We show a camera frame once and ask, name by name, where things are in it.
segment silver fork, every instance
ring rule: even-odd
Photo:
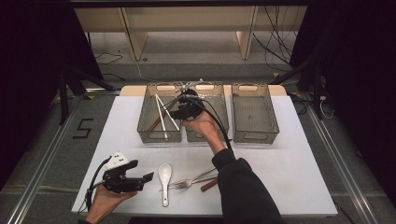
[[[189,188],[193,183],[201,182],[204,180],[209,180],[209,179],[214,179],[216,178],[216,175],[208,176],[207,178],[200,178],[204,175],[207,175],[211,171],[215,170],[216,167],[212,166],[209,169],[203,171],[202,173],[198,174],[198,176],[194,177],[193,179],[185,179],[183,181],[177,181],[174,184],[171,184],[168,188],[169,189],[186,189]]]

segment white chopstick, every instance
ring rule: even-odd
[[[178,131],[180,131],[180,129],[178,128],[177,124],[175,123],[175,120],[172,119],[171,115],[169,114],[168,109],[166,109],[165,105],[163,104],[163,101],[161,100],[161,98],[158,96],[157,93],[155,93],[155,97],[157,97],[157,99],[160,101],[160,104],[163,106],[163,109],[165,110],[166,114],[169,116],[169,119],[172,120],[172,122],[173,122],[173,124],[175,125],[176,129],[177,129]]]
[[[166,134],[165,124],[163,123],[163,113],[161,113],[160,104],[158,103],[158,99],[159,99],[158,95],[155,94],[155,100],[157,101],[157,106],[158,106],[158,113],[160,114],[161,123],[163,124],[163,136],[165,136],[165,138],[168,139],[168,134]]]

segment plastic storage tray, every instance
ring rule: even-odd
[[[235,143],[272,144],[279,128],[266,84],[232,86]]]
[[[225,132],[227,133],[229,130],[229,124],[228,124],[228,116],[227,116],[227,106],[225,103],[225,97],[224,97],[224,88],[222,86],[221,82],[205,82],[199,85],[196,85],[194,87],[191,87],[190,89],[196,91],[198,95],[208,101],[216,111],[216,113],[219,115],[219,120],[221,121]],[[212,113],[214,116],[216,116],[216,113],[213,111],[213,108],[207,104],[207,102],[204,102],[205,108]],[[224,136],[219,128],[217,126],[219,136],[222,140],[224,140]],[[194,132],[191,128],[186,128],[186,133],[187,133],[187,140],[189,142],[204,142],[205,139],[198,133]]]
[[[169,116],[164,114],[163,123],[165,126],[167,138],[161,123],[155,94],[165,104],[169,111],[177,110],[178,103],[169,108],[168,103],[173,101],[178,94],[176,89],[180,89],[183,83],[149,83],[146,88],[143,100],[142,111],[137,124],[137,132],[143,143],[174,143],[181,142],[181,133],[177,130]],[[181,129],[181,121],[175,119],[177,126]]]

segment person's hand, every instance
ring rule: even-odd
[[[195,132],[202,135],[212,148],[214,154],[225,148],[219,138],[219,133],[216,129],[216,122],[205,111],[203,111],[196,119],[183,120],[181,124],[192,128]]]
[[[96,189],[93,203],[86,217],[86,221],[99,223],[105,217],[111,214],[113,210],[123,201],[134,197],[137,194],[134,192],[115,193],[108,191],[103,185]]]

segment ceramic spoon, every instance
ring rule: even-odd
[[[167,207],[169,204],[168,200],[168,184],[172,175],[172,168],[168,163],[164,163],[160,166],[158,170],[158,175],[160,176],[161,182],[163,183],[163,206]]]

